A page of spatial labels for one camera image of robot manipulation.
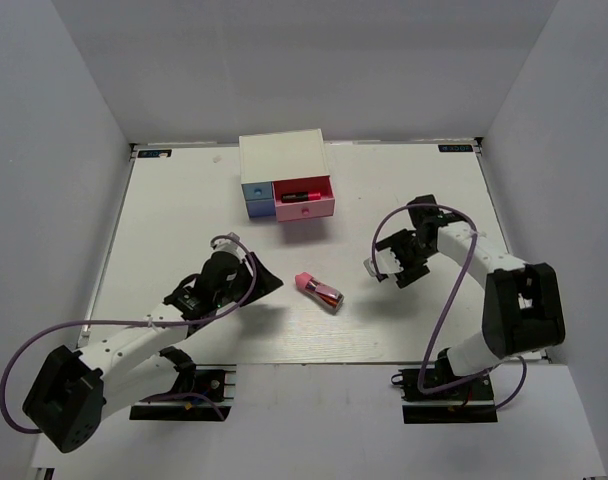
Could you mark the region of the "pink cap highlighter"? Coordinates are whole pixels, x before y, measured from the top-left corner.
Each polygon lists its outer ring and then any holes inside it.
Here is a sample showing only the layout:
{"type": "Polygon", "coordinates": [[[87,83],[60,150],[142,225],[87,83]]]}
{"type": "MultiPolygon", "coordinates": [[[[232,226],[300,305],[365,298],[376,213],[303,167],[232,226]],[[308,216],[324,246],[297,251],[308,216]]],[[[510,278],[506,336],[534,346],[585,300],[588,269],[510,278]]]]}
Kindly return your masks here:
{"type": "Polygon", "coordinates": [[[317,201],[322,198],[322,195],[319,191],[303,191],[303,192],[291,192],[284,193],[281,196],[281,201],[283,203],[299,203],[299,202],[308,202],[308,201],[317,201]]]}

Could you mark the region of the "pink drawer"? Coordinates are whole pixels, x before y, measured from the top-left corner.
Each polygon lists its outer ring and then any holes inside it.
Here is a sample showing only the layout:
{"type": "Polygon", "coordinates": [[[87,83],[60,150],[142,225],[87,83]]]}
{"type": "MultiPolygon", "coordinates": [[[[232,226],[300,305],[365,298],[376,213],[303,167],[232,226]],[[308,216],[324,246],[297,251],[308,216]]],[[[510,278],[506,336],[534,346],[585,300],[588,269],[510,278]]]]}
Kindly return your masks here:
{"type": "Polygon", "coordinates": [[[278,222],[330,217],[335,211],[329,176],[275,181],[273,193],[278,222]]]}

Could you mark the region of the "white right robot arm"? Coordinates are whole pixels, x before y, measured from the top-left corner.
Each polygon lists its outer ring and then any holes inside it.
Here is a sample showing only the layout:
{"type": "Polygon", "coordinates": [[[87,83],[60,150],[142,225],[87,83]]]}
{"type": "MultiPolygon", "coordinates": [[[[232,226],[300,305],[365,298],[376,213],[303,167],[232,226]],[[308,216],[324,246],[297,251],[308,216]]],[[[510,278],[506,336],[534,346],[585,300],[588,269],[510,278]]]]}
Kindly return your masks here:
{"type": "Polygon", "coordinates": [[[438,316],[420,363],[416,389],[456,399],[472,381],[508,359],[521,359],[565,341],[566,327],[557,274],[547,263],[532,264],[496,247],[464,212],[434,196],[403,206],[411,226],[387,238],[375,234],[364,265],[378,281],[394,278],[399,288],[429,274],[428,261],[443,255],[460,271],[438,316]],[[466,277],[483,289],[480,329],[440,353],[438,336],[466,277]]]}

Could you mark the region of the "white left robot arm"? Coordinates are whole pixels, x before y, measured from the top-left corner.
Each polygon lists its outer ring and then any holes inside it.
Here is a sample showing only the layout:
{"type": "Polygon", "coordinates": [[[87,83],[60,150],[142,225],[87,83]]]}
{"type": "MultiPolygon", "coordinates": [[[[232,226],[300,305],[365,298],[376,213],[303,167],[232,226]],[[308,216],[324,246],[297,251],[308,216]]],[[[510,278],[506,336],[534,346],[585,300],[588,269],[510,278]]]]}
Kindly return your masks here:
{"type": "Polygon", "coordinates": [[[227,306],[243,307],[282,287],[250,253],[218,251],[185,277],[142,327],[126,327],[95,344],[53,350],[22,410],[62,453],[81,447],[102,420],[138,402],[219,397],[205,371],[180,349],[227,306]]]}

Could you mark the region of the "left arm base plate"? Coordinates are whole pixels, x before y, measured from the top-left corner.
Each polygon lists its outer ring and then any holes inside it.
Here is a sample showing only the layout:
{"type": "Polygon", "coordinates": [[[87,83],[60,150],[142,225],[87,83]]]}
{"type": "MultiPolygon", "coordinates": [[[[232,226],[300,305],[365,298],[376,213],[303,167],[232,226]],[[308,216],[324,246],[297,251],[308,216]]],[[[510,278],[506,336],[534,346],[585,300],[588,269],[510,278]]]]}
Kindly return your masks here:
{"type": "Polygon", "coordinates": [[[182,382],[176,382],[160,401],[133,405],[131,421],[224,422],[233,406],[236,365],[198,367],[182,382]]]}

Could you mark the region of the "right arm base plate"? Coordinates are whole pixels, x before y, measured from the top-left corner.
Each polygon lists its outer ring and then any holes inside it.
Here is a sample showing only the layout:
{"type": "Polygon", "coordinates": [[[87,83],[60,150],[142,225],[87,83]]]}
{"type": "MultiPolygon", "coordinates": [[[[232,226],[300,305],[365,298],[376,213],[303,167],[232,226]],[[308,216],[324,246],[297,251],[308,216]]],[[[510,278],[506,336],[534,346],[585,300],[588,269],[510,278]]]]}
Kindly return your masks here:
{"type": "Polygon", "coordinates": [[[421,393],[417,388],[418,379],[418,368],[401,369],[391,377],[392,386],[401,393],[405,424],[490,424],[498,421],[488,375],[434,394],[421,393]]]}

